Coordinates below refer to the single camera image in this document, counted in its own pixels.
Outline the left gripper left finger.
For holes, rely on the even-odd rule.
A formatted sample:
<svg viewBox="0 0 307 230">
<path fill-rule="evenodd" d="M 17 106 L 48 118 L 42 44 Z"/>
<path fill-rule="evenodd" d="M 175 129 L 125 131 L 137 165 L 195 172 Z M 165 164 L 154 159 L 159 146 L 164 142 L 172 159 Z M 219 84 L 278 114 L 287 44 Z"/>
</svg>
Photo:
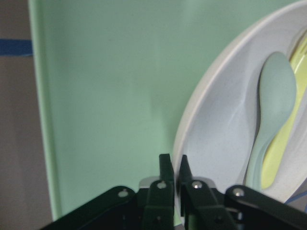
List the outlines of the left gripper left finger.
<svg viewBox="0 0 307 230">
<path fill-rule="evenodd" d="M 169 154 L 159 155 L 160 176 L 150 184 L 142 217 L 143 230 L 174 228 L 174 171 Z"/>
</svg>

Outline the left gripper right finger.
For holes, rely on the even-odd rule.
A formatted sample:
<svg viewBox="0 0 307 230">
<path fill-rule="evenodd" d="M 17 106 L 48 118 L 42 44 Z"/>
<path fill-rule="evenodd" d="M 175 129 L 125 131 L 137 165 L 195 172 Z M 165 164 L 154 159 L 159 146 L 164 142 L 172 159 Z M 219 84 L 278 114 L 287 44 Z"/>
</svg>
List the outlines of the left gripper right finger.
<svg viewBox="0 0 307 230">
<path fill-rule="evenodd" d="M 218 202 L 202 179 L 192 176 L 188 158 L 182 156 L 177 176 L 180 216 L 186 230 L 237 230 L 232 215 Z"/>
</svg>

